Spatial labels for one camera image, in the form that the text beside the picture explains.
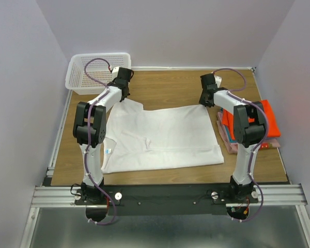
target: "screw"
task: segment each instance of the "screw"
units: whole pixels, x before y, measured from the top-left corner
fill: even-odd
[[[75,195],[75,196],[74,196],[74,199],[75,199],[75,200],[80,200],[81,198],[82,198],[82,197],[81,197],[80,195]]]
[[[212,199],[217,200],[218,199],[218,193],[216,191],[213,191],[211,193],[211,197],[212,197]]]
[[[121,194],[120,192],[117,192],[117,193],[115,194],[115,199],[116,199],[116,200],[121,200],[121,199],[122,199],[122,194]]]
[[[257,198],[258,198],[258,193],[257,193],[256,191],[253,191],[253,192],[252,192],[252,197],[253,197],[254,199],[257,199]]]

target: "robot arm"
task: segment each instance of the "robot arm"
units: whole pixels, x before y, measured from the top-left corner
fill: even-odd
[[[224,108],[234,116],[234,136],[238,143],[236,168],[231,176],[230,185],[234,197],[246,196],[253,191],[253,176],[257,144],[266,133],[266,121],[263,114],[255,107],[237,100],[225,88],[219,88],[214,74],[201,76],[202,94],[200,104],[208,107],[215,105]],[[263,109],[262,103],[253,102]]]
[[[77,139],[82,154],[85,154],[88,146],[88,126],[86,119],[88,118],[90,106],[94,104],[91,110],[91,117],[93,117],[93,123],[90,125],[91,142],[85,158],[88,170],[97,185],[103,183],[103,174],[101,166],[99,165],[102,164],[100,158],[100,148],[106,133],[106,113],[116,102],[124,100],[124,98],[129,95],[129,81],[131,79],[131,72],[132,70],[130,69],[115,67],[112,71],[112,82],[108,84],[108,88],[93,100],[88,101],[87,103],[80,102],[77,105],[73,126],[73,136]],[[83,163],[83,183],[93,187],[94,184],[88,176],[84,159]]]

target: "cable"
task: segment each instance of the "cable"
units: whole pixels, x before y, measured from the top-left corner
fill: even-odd
[[[250,205],[250,201],[249,198],[247,197],[247,201],[248,201],[248,205],[247,205],[247,211],[249,211],[249,205]]]
[[[266,116],[266,114],[264,113],[264,111],[259,107],[257,106],[256,104],[250,102],[250,101],[246,101],[246,100],[243,100],[241,99],[240,97],[237,97],[235,95],[233,95],[231,92],[227,92],[227,94],[232,97],[233,99],[235,100],[238,100],[242,103],[245,103],[245,104],[249,104],[250,106],[252,107],[255,107],[257,110],[259,110],[262,115],[264,116],[264,119],[265,119],[265,134],[264,134],[264,137],[261,139],[260,142],[257,143],[257,145],[252,149],[252,153],[251,153],[251,156],[249,158],[249,161],[248,161],[248,176],[249,178],[251,179],[251,181],[254,183],[254,185],[257,186],[257,188],[259,189],[260,191],[260,196],[261,196],[261,201],[260,201],[260,206],[259,208],[257,209],[256,213],[253,214],[253,216],[251,216],[250,218],[248,219],[245,219],[245,220],[238,220],[240,222],[247,222],[247,221],[250,221],[252,220],[254,217],[256,217],[257,215],[259,215],[260,211],[262,210],[262,207],[263,207],[263,204],[264,204],[264,195],[263,195],[263,191],[262,189],[260,188],[260,186],[258,185],[258,183],[255,181],[255,179],[253,178],[252,176],[252,173],[251,173],[251,167],[252,167],[252,160],[253,160],[253,157],[254,157],[254,151],[264,142],[264,140],[268,137],[268,134],[269,134],[269,121],[268,121],[268,118]]]
[[[127,195],[127,196],[124,196],[124,199],[129,199],[129,198],[132,198],[134,200],[136,200],[138,203],[154,203],[156,205],[163,205],[165,203],[157,203],[156,201],[152,201],[152,200],[144,200],[144,199],[137,199],[136,197],[132,196],[132,195]]]
[[[74,184],[71,186],[71,188],[70,188],[70,194],[72,194],[72,195],[74,195],[74,196],[82,196],[81,194],[76,194],[76,193],[73,193],[73,192],[72,192],[72,188],[73,188],[74,186],[80,187],[81,185],[78,184],[78,183],[74,183]]]
[[[91,79],[91,80],[93,80],[93,81],[95,81],[95,82],[97,82],[97,83],[103,85],[106,89],[109,89],[109,87],[108,87],[104,82],[102,82],[102,81],[100,81],[100,80],[97,80],[97,79],[95,79],[94,77],[90,76],[90,75],[88,74],[88,72],[86,71],[86,68],[88,67],[88,65],[91,64],[91,63],[92,63],[93,61],[95,61],[95,60],[102,60],[102,61],[106,62],[106,63],[108,64],[108,69],[109,69],[110,73],[112,72],[112,70],[110,69],[110,64],[109,64],[109,62],[108,62],[107,60],[105,60],[104,58],[94,58],[94,59],[91,59],[89,62],[86,63],[86,65],[85,65],[85,67],[84,67],[84,73],[85,73],[85,75],[86,75],[89,79]]]
[[[93,62],[93,61],[95,61],[95,60],[102,60],[102,61],[106,62],[106,63],[108,64],[109,71],[111,71],[111,70],[110,70],[110,64],[109,64],[109,62],[108,62],[107,60],[103,59],[103,58],[94,58],[94,59],[90,60],[88,63],[86,63],[86,65],[85,65],[85,67],[84,67],[84,73],[85,73],[86,76],[88,76],[90,79],[94,80],[95,82],[98,82],[98,83],[102,84],[102,85],[106,88],[106,91],[105,91],[98,99],[96,99],[96,100],[90,105],[90,107],[89,107],[89,109],[88,109],[88,114],[87,114],[87,138],[88,138],[88,144],[87,144],[87,147],[86,147],[86,149],[85,149],[85,154],[84,154],[84,165],[85,165],[86,174],[88,175],[89,180],[94,184],[94,186],[95,186],[99,191],[101,191],[101,193],[103,193],[103,194],[111,201],[111,203],[112,203],[112,205],[113,205],[113,208],[114,208],[114,216],[113,216],[112,219],[111,219],[110,221],[108,221],[108,222],[100,223],[100,222],[93,221],[92,219],[88,219],[89,222],[92,222],[92,223],[94,223],[94,224],[96,224],[96,225],[101,225],[101,226],[103,226],[103,225],[112,224],[112,223],[115,221],[116,216],[117,216],[117,209],[116,209],[116,205],[115,205],[113,199],[112,199],[103,189],[101,189],[101,188],[95,183],[95,181],[93,180],[93,178],[92,178],[92,176],[91,176],[91,174],[90,174],[90,172],[89,172],[88,166],[87,166],[87,154],[88,154],[89,147],[91,146],[91,124],[90,124],[90,120],[91,120],[92,108],[94,107],[95,104],[97,104],[99,101],[101,101],[101,100],[102,100],[105,96],[107,96],[107,95],[109,94],[109,92],[110,92],[110,88],[109,88],[106,84],[102,83],[102,82],[99,81],[99,80],[94,79],[93,77],[91,77],[90,75],[88,75],[88,73],[87,73],[87,71],[86,71],[87,66],[88,66],[91,62]]]
[[[211,196],[209,197],[209,195],[205,194],[202,196],[199,196],[194,202],[195,204],[198,204],[202,199],[212,199]]]
[[[237,208],[234,208],[235,211],[239,210],[239,209],[242,207],[243,204],[244,204],[244,203],[241,203]]]
[[[244,75],[241,72],[239,72],[239,71],[237,71],[235,69],[232,69],[232,68],[221,68],[221,69],[214,70],[212,73],[215,75],[215,73],[218,72],[218,71],[234,71],[234,72],[238,73],[242,77],[242,79],[243,79],[243,87],[240,88],[240,89],[229,89],[229,91],[241,91],[241,90],[246,89],[247,80],[246,80],[246,78],[244,77]]]

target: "white cloth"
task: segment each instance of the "white cloth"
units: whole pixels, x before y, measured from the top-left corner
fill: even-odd
[[[224,163],[202,105],[145,111],[141,103],[116,103],[107,121],[103,173]]]

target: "orange cloth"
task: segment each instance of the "orange cloth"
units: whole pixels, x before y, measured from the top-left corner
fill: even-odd
[[[269,104],[268,100],[262,100],[261,103],[263,104],[264,112],[267,115],[267,118],[269,121],[270,128],[269,128],[268,137],[271,137],[271,138],[280,137],[281,133],[275,121],[275,116],[271,108],[271,105]],[[233,115],[226,110],[223,110],[222,124],[228,127],[229,133],[232,139],[235,140],[234,134],[233,134]]]

